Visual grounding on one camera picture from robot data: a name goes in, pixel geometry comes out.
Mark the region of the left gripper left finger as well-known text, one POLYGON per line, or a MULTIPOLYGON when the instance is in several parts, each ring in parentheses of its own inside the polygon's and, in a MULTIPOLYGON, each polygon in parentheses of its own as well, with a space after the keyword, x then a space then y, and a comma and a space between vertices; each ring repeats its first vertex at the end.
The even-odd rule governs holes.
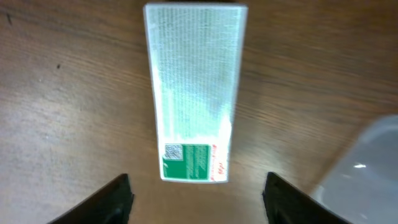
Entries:
POLYGON ((120 174, 50 224, 128 224, 133 201, 129 176, 120 174))

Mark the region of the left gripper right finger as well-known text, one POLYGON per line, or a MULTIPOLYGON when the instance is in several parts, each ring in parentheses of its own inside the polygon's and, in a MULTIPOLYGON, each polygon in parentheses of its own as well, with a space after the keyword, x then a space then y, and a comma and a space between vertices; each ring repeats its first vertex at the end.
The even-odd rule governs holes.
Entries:
POLYGON ((268 172, 262 193, 269 224, 349 224, 275 172, 268 172))

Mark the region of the white green Panadol box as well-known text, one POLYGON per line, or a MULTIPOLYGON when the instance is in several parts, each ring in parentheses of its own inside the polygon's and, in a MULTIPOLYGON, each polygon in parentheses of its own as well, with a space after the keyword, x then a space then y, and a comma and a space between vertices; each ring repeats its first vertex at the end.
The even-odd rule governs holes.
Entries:
POLYGON ((236 2, 144 6, 162 180, 228 181, 247 15, 236 2))

